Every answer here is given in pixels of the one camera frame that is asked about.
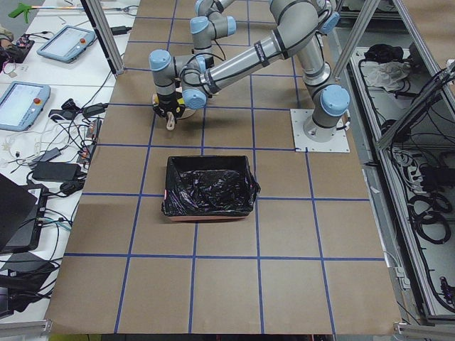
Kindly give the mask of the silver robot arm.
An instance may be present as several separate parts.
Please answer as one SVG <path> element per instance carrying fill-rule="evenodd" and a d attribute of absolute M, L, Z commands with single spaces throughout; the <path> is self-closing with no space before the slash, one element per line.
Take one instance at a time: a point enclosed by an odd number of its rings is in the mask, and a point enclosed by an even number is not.
<path fill-rule="evenodd" d="M 235 19 L 223 14 L 232 3 L 231 0 L 198 0 L 194 5 L 196 17 L 190 20 L 193 52 L 204 57 L 206 68 L 214 66 L 212 42 L 233 35 L 237 29 Z"/>
<path fill-rule="evenodd" d="M 303 81 L 314 103 L 308 119 L 309 135 L 333 131 L 346 113 L 350 95 L 333 80 L 317 34 L 329 33 L 339 14 L 332 1 L 270 1 L 276 27 L 252 47 L 219 65 L 213 62 L 213 41 L 231 36 L 237 29 L 232 16 L 224 15 L 230 1 L 197 1 L 196 17 L 190 21 L 193 54 L 172 56 L 167 50 L 149 55 L 156 92 L 154 113 L 173 129 L 186 109 L 201 109 L 221 89 L 278 59 L 296 56 L 304 71 Z"/>

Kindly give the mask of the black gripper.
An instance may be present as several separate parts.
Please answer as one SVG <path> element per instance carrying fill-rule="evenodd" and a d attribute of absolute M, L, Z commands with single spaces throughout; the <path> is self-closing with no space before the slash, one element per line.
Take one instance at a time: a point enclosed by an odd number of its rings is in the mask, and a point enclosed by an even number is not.
<path fill-rule="evenodd" d="M 155 115 L 162 118 L 166 118 L 168 113 L 172 113 L 175 119 L 180 119 L 185 112 L 183 96 L 177 90 L 167 95 L 153 93 L 151 103 Z"/>

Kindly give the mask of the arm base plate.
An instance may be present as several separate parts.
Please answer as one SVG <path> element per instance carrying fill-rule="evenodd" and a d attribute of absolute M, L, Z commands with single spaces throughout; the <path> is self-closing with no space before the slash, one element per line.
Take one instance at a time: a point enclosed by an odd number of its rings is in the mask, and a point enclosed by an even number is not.
<path fill-rule="evenodd" d="M 312 109 L 291 109 L 291 127 L 296 152 L 349 153 L 350 148 L 342 120 L 337 126 L 325 129 L 313 121 Z"/>

